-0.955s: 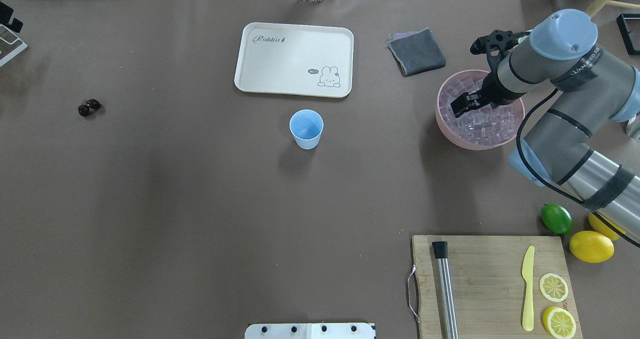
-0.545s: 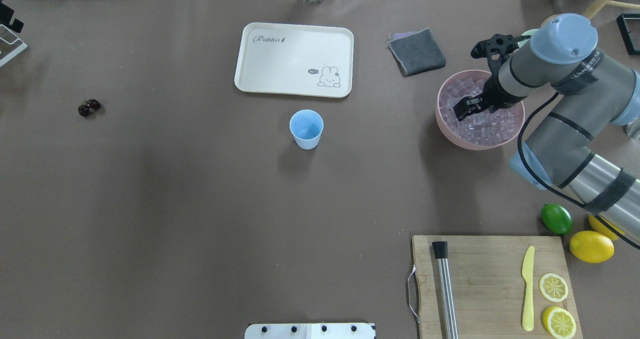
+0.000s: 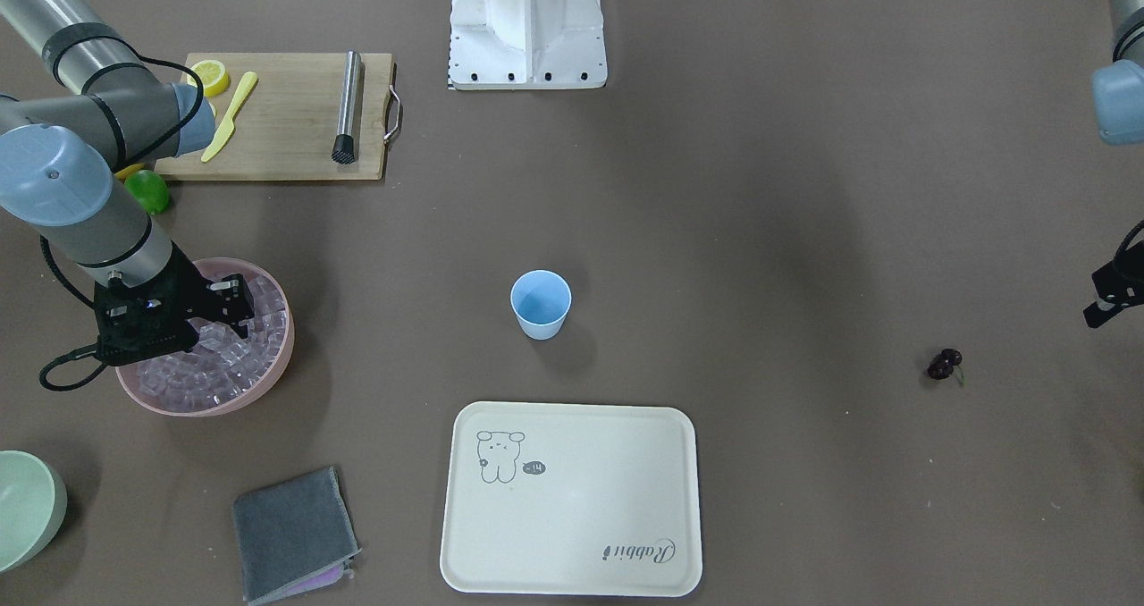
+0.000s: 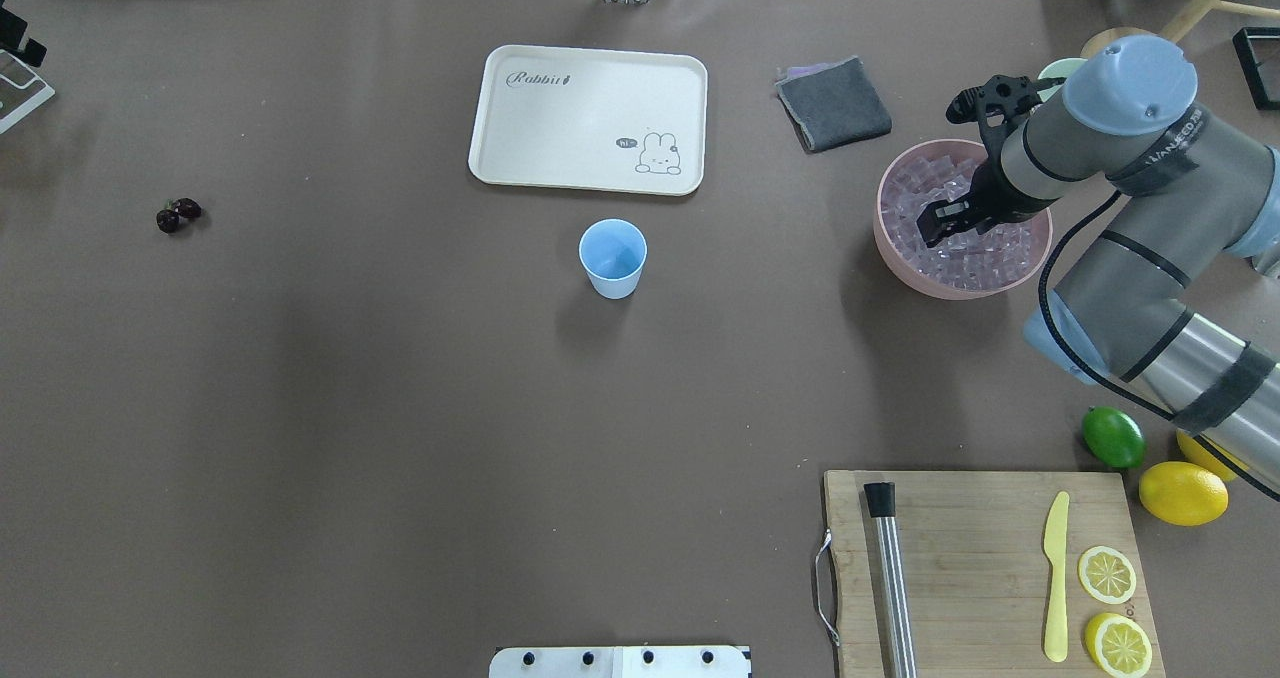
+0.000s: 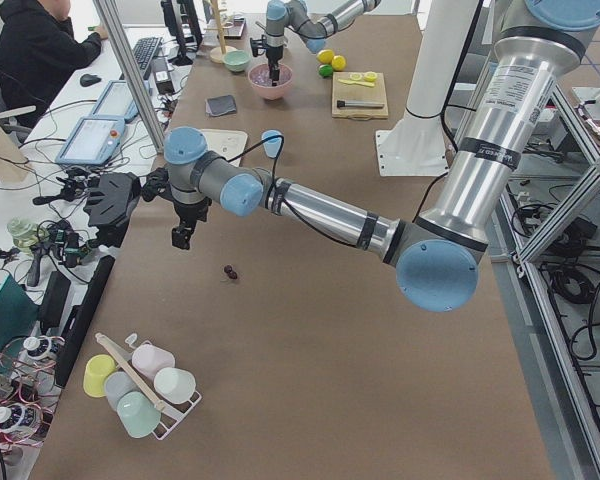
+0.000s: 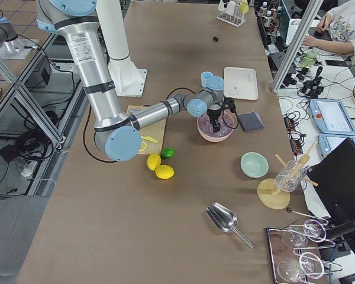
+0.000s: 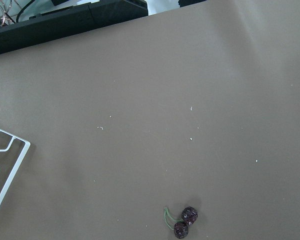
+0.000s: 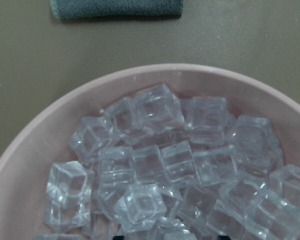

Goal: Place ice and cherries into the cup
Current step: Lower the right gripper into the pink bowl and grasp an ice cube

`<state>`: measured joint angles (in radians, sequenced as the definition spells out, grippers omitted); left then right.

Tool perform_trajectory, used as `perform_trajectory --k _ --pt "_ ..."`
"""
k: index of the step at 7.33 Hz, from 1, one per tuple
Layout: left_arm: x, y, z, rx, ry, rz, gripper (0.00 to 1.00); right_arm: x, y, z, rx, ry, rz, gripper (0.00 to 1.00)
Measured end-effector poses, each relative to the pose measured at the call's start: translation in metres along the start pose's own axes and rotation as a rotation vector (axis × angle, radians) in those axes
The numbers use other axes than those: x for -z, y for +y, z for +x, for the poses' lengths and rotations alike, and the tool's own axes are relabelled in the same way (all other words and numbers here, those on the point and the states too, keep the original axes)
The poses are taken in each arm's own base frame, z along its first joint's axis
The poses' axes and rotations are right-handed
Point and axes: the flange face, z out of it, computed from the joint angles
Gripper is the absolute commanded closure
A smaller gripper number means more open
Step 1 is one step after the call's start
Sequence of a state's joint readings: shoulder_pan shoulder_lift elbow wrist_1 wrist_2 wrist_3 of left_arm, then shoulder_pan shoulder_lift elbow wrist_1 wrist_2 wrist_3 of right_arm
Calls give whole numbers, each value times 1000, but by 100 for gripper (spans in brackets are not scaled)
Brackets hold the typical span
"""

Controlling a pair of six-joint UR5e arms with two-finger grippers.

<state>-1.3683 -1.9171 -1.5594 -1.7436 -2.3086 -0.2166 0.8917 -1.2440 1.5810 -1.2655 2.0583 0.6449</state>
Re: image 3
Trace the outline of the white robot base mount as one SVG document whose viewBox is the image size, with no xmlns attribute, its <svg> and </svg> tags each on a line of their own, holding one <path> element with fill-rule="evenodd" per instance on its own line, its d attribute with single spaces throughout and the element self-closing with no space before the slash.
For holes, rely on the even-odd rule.
<svg viewBox="0 0 1144 606">
<path fill-rule="evenodd" d="M 450 0 L 447 85 L 454 90 L 603 88 L 601 0 Z"/>
</svg>

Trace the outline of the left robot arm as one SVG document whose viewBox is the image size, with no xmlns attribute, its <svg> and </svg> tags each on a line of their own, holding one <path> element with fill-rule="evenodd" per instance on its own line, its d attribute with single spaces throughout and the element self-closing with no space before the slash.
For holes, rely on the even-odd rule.
<svg viewBox="0 0 1144 606">
<path fill-rule="evenodd" d="M 1141 145 L 1143 139 L 1143 0 L 1110 0 L 1113 25 L 1111 63 L 1091 77 L 1098 136 L 1111 147 Z M 1143 303 L 1143 248 L 1135 223 L 1106 264 L 1091 276 L 1096 297 L 1083 309 L 1087 326 L 1097 329 L 1111 318 Z"/>
</svg>

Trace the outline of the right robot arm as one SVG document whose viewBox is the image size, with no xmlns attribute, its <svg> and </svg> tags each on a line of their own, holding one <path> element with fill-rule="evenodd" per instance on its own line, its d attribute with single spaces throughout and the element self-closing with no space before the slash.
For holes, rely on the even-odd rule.
<svg viewBox="0 0 1144 606">
<path fill-rule="evenodd" d="M 243 276 L 213 281 L 116 178 L 207 147 L 215 134 L 198 75 L 162 83 L 86 0 L 3 0 L 3 18 L 67 88 L 58 98 L 3 96 L 3 210 L 27 223 L 94 284 L 97 337 L 72 353 L 126 366 L 188 352 L 193 318 L 240 336 L 253 316 Z"/>
</svg>

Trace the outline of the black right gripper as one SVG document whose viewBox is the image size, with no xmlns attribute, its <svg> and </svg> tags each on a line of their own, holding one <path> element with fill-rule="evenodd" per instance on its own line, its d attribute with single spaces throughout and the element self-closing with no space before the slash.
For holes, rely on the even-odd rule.
<svg viewBox="0 0 1144 606">
<path fill-rule="evenodd" d="M 161 354 L 189 352 L 199 338 L 235 334 L 249 338 L 252 293 L 244 276 L 224 276 L 212 282 L 175 245 L 154 279 L 127 287 L 113 281 L 95 285 L 97 313 L 95 358 L 108 366 L 127 366 Z"/>
</svg>

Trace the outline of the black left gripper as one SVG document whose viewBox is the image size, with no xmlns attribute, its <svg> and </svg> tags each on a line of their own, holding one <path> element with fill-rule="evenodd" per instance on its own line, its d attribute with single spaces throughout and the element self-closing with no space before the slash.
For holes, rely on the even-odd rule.
<svg viewBox="0 0 1144 606">
<path fill-rule="evenodd" d="M 1128 308 L 1143 305 L 1141 284 L 1120 276 L 1111 261 L 1093 272 L 1091 280 L 1095 300 L 1083 309 L 1085 322 L 1090 329 L 1098 329 Z"/>
</svg>

